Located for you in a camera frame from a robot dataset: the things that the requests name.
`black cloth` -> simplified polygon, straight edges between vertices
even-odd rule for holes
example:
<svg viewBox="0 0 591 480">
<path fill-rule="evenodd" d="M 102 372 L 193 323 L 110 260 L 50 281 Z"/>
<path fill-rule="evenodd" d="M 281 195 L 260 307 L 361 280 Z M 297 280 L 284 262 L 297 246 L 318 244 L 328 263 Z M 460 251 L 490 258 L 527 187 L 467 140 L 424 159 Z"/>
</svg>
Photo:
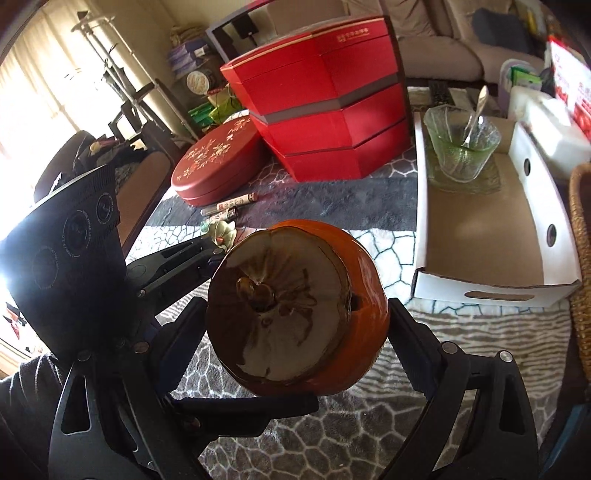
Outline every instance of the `black cloth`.
<svg viewBox="0 0 591 480">
<path fill-rule="evenodd" d="M 0 381 L 0 478 L 46 480 L 53 419 L 65 377 L 51 355 Z"/>
<path fill-rule="evenodd" d="M 481 43 L 535 54 L 530 35 L 519 18 L 514 15 L 498 14 L 486 8 L 479 8 L 472 16 L 472 28 Z"/>
</svg>

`cushion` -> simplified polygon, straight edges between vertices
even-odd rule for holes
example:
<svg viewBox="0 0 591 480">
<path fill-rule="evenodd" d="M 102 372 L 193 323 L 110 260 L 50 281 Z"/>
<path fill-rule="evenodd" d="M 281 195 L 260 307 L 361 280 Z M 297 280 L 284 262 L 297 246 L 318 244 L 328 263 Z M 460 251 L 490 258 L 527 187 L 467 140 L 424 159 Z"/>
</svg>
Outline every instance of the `cushion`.
<svg viewBox="0 0 591 480">
<path fill-rule="evenodd" d="M 449 37 L 408 37 L 398 43 L 404 73 L 422 79 L 482 80 L 482 65 L 461 42 Z"/>
<path fill-rule="evenodd" d="M 394 31 L 398 38 L 437 35 L 427 14 L 423 0 L 384 0 Z M 349 2 L 351 15 L 381 13 L 377 0 L 353 0 Z"/>
<path fill-rule="evenodd" d="M 266 7 L 277 35 L 286 35 L 308 25 L 345 16 L 340 0 L 275 0 Z"/>
<path fill-rule="evenodd" d="M 474 42 L 466 42 L 466 46 L 474 52 L 482 63 L 484 69 L 484 80 L 487 83 L 499 83 L 499 76 L 501 75 L 501 67 L 506 60 L 517 59 L 529 62 L 533 68 L 541 72 L 544 68 L 544 60 L 521 53 L 518 51 L 509 50 L 502 47 L 491 47 L 484 45 L 478 40 Z"/>
<path fill-rule="evenodd" d="M 453 38 L 452 23 L 449 20 L 445 0 L 423 0 L 431 19 L 431 26 L 437 35 Z"/>
<path fill-rule="evenodd" d="M 479 8 L 472 17 L 472 27 L 481 43 L 532 54 L 531 38 L 519 18 Z"/>
<path fill-rule="evenodd" d="M 478 41 L 472 28 L 472 16 L 479 8 L 500 14 L 509 13 L 513 0 L 446 0 L 454 38 Z"/>
</svg>

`glass bowl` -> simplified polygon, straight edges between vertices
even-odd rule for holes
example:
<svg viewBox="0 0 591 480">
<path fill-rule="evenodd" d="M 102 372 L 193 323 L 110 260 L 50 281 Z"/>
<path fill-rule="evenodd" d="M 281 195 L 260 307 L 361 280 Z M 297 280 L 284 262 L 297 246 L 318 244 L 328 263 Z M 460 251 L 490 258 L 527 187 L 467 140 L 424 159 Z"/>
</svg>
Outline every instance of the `glass bowl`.
<svg viewBox="0 0 591 480">
<path fill-rule="evenodd" d="M 496 126 L 481 116 L 470 137 L 470 145 L 462 147 L 473 115 L 476 114 L 469 110 L 441 105 L 427 110 L 424 118 L 441 171 L 461 183 L 474 180 L 501 143 Z"/>
</svg>

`red round box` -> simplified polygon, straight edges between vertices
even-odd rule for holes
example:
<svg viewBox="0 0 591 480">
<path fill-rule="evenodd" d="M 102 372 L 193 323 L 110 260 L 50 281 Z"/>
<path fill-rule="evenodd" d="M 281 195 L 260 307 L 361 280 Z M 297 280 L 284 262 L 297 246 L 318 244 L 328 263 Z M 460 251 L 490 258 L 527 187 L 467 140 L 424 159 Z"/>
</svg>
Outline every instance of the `red round box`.
<svg viewBox="0 0 591 480">
<path fill-rule="evenodd" d="M 224 124 L 189 149 L 171 184 L 189 205 L 218 202 L 253 178 L 271 152 L 249 117 Z"/>
</svg>

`red packaging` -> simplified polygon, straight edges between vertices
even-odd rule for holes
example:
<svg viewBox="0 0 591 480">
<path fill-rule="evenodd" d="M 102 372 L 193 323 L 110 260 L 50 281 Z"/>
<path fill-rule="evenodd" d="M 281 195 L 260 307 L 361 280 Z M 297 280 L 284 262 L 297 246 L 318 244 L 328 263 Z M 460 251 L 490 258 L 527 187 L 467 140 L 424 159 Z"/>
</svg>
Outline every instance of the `red packaging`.
<svg viewBox="0 0 591 480">
<path fill-rule="evenodd" d="M 398 83 L 343 109 L 267 125 L 252 121 L 267 143 L 283 155 L 356 147 L 406 116 Z"/>
<path fill-rule="evenodd" d="M 222 67 L 242 104 L 259 117 L 340 98 L 398 72 L 384 17 L 312 25 Z"/>
<path fill-rule="evenodd" d="M 296 181 L 362 179 L 411 147 L 408 121 L 402 119 L 355 148 L 282 155 L 270 145 Z"/>
<path fill-rule="evenodd" d="M 210 205 L 238 190 L 270 156 L 251 119 L 238 118 L 192 146 L 174 169 L 171 184 L 189 205 Z"/>
</svg>

